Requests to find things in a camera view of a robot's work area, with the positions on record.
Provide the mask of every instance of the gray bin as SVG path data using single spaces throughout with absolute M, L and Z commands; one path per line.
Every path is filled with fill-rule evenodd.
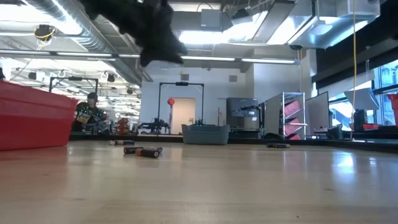
M 229 125 L 225 126 L 187 126 L 182 124 L 182 138 L 185 144 L 226 145 Z

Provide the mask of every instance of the shelving unit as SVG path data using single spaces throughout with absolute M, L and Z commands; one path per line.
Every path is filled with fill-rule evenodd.
M 304 93 L 283 92 L 266 101 L 266 133 L 305 140 L 306 125 Z

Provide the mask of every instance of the wooden table surface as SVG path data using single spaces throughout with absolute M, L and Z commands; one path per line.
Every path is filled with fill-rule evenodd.
M 398 223 L 398 156 L 107 141 L 0 152 L 0 223 Z

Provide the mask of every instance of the white door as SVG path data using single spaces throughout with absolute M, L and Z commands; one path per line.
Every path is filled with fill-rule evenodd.
M 174 98 L 172 134 L 182 133 L 181 124 L 191 125 L 195 122 L 195 98 Z

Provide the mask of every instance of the person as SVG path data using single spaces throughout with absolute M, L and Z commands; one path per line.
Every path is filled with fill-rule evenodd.
M 1 64 L 1 62 L 0 62 L 0 82 L 1 81 L 6 81 L 6 76 L 5 76 L 5 74 L 3 73 L 3 71 L 2 71 L 2 64 Z
M 76 106 L 76 116 L 72 124 L 72 131 L 93 131 L 97 133 L 102 129 L 106 114 L 97 108 L 98 95 L 94 92 L 87 95 L 87 101 Z

